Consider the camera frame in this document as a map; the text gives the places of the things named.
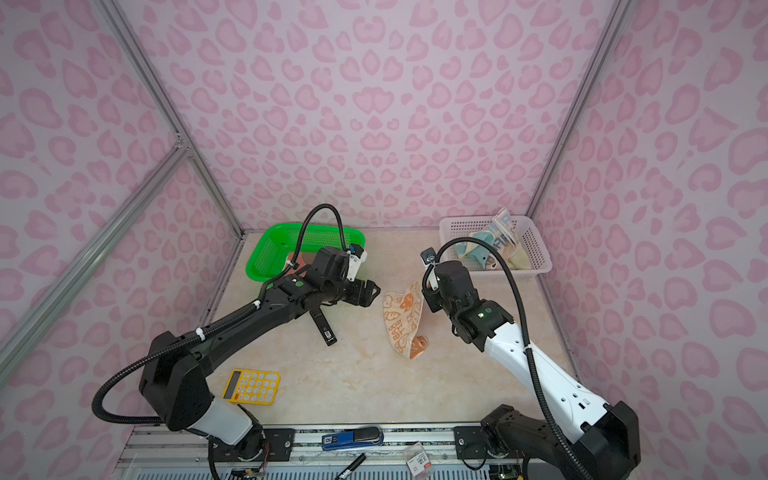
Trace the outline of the cream orange patterned towel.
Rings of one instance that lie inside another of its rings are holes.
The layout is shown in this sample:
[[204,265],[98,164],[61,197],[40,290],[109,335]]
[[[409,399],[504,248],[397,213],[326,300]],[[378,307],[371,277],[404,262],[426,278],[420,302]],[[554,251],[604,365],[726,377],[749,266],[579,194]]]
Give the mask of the cream orange patterned towel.
[[402,357],[413,360],[428,347],[428,340],[418,333],[424,298],[421,283],[411,283],[404,292],[386,292],[383,318],[391,347]]

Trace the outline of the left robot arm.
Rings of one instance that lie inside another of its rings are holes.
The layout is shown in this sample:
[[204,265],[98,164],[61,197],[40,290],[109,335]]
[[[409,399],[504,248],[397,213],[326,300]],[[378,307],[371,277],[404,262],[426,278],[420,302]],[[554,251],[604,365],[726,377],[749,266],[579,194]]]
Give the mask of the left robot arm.
[[322,277],[311,270],[287,275],[266,290],[259,305],[248,304],[200,333],[156,337],[140,393],[169,430],[209,436],[217,445],[252,459],[263,449],[261,424],[244,408],[215,397],[207,377],[254,340],[323,304],[343,301],[367,308],[380,292],[371,280]]

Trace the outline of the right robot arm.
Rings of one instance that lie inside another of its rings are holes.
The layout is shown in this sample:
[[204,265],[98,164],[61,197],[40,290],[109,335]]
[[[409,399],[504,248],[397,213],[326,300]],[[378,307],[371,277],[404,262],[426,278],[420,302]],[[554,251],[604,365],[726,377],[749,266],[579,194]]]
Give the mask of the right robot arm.
[[486,415],[488,453],[520,453],[555,466],[567,479],[626,479],[641,460],[639,420],[624,402],[609,404],[570,376],[532,342],[522,322],[472,285],[427,286],[429,308],[444,312],[456,335],[519,380],[542,412],[532,418],[501,405]]

